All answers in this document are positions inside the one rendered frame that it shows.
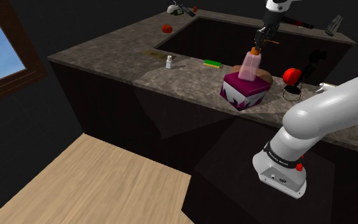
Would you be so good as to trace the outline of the long black and red object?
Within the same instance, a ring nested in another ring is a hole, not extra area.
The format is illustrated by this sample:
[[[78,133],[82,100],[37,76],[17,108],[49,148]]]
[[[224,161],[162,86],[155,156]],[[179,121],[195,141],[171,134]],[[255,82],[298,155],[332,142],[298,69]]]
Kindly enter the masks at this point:
[[[296,20],[296,19],[293,19],[293,18],[285,17],[285,16],[282,17],[281,22],[286,23],[286,24],[296,25],[298,27],[304,27],[304,28],[307,28],[307,29],[313,29],[314,28],[314,26],[311,25],[311,24],[308,24],[308,23],[305,23],[305,22],[302,22],[302,21],[299,21],[299,20]]]

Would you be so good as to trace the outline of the pink bottle with orange cap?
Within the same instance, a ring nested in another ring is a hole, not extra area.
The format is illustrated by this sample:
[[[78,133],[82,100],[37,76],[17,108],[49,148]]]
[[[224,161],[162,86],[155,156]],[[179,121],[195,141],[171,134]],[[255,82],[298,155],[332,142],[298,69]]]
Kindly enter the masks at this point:
[[[261,63],[261,53],[252,47],[251,51],[247,52],[244,61],[238,72],[238,78],[245,81],[254,81],[256,73]]]

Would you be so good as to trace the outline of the red round object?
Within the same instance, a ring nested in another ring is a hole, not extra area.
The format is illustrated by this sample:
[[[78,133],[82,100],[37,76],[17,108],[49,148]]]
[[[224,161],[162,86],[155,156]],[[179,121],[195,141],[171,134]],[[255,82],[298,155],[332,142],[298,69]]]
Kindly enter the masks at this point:
[[[283,82],[286,85],[294,85],[301,76],[301,70],[296,68],[289,68],[283,74]]]

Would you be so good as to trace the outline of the purple and white box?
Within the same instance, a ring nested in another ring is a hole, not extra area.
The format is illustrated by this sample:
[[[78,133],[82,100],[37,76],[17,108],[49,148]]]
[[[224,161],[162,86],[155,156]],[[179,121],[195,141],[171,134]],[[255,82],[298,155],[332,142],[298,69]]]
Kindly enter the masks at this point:
[[[238,111],[258,105],[271,84],[256,76],[254,81],[241,80],[238,72],[226,74],[220,95]]]

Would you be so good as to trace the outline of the green and yellow sponge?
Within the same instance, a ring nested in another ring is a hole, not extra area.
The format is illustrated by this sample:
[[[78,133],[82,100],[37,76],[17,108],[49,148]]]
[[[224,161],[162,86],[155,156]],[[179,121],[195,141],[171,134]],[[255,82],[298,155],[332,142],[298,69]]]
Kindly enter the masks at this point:
[[[204,60],[203,64],[205,66],[214,67],[214,68],[218,68],[218,69],[221,67],[220,62],[216,62],[216,61],[213,61],[213,60]]]

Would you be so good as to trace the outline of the pale metal utensil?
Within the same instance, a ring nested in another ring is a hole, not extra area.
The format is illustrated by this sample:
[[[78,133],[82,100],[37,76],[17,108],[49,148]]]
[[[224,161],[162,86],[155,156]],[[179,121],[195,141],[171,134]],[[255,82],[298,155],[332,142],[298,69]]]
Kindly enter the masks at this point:
[[[326,92],[332,88],[336,87],[336,85],[333,84],[329,84],[329,83],[320,83],[319,84],[319,89],[316,90],[316,93],[322,93],[322,92]]]

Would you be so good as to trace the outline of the white rounded object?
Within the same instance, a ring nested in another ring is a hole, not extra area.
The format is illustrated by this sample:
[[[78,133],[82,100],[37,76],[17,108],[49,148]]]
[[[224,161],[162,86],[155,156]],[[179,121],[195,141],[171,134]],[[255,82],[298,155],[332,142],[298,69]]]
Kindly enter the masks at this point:
[[[168,6],[167,8],[167,13],[171,14],[173,13],[175,10],[179,10],[180,7],[177,5],[177,3],[174,0],[169,1],[170,3],[172,3],[171,5]]]

